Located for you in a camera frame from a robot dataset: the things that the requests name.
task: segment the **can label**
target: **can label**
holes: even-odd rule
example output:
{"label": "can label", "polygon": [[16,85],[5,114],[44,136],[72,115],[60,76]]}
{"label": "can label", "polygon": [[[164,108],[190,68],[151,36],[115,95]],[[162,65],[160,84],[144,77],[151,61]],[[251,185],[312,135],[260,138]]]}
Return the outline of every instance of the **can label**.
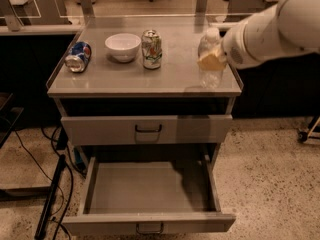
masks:
{"label": "can label", "polygon": [[148,69],[159,68],[162,58],[160,34],[156,30],[146,30],[141,41],[143,66]]}
{"label": "can label", "polygon": [[91,58],[91,47],[86,42],[77,42],[69,50],[69,55],[65,58],[65,65],[72,72],[83,72]]}

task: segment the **water bottle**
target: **water bottle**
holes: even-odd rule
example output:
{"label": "water bottle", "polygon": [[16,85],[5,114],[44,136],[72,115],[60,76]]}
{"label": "water bottle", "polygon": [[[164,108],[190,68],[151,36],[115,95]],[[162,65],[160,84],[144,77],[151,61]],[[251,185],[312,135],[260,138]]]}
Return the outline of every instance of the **water bottle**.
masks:
{"label": "water bottle", "polygon": [[[207,56],[209,53],[212,53],[213,51],[215,55],[217,55],[216,58],[218,59],[219,63],[222,61],[223,63],[225,63],[226,60],[225,58],[223,58],[224,55],[222,56],[221,54],[221,37],[219,29],[211,27],[207,30],[206,34],[200,39],[198,47],[199,59],[201,60],[201,58]],[[217,88],[221,82],[223,69],[217,70],[216,68],[214,68],[213,64],[207,65],[206,67],[202,67],[201,64],[199,64],[199,77],[200,84],[202,85],[202,87],[210,89]]]}

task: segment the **blue can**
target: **blue can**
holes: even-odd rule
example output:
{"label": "blue can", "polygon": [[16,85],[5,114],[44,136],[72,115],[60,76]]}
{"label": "blue can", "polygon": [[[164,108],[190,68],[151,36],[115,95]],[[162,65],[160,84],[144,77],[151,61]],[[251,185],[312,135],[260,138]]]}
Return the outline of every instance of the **blue can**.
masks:
{"label": "blue can", "polygon": [[75,73],[83,72],[91,57],[91,47],[86,42],[77,42],[69,50],[69,55],[65,58],[65,65]]}

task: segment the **drawer handle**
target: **drawer handle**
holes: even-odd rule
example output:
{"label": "drawer handle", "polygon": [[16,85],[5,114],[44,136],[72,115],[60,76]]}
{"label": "drawer handle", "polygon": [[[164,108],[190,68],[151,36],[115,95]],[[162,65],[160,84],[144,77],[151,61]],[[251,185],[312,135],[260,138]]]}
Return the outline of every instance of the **drawer handle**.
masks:
{"label": "drawer handle", "polygon": [[158,231],[140,231],[139,223],[136,225],[136,232],[140,235],[150,235],[150,234],[162,234],[164,229],[163,222],[161,222],[160,229]]}
{"label": "drawer handle", "polygon": [[162,130],[162,124],[160,124],[159,128],[155,129],[155,130],[141,130],[141,129],[139,129],[139,126],[136,125],[135,130],[136,130],[136,132],[140,132],[140,133],[158,133],[158,132],[161,132],[161,130]]}

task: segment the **open drawer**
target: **open drawer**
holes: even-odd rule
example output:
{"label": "open drawer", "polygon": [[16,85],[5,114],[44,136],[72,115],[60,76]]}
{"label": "open drawer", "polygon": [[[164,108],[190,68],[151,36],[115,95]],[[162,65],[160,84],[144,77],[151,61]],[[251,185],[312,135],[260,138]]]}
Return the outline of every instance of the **open drawer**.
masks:
{"label": "open drawer", "polygon": [[62,117],[74,146],[221,143],[231,115]]}
{"label": "open drawer", "polygon": [[88,167],[73,235],[225,232],[209,155],[202,144],[109,146]]}

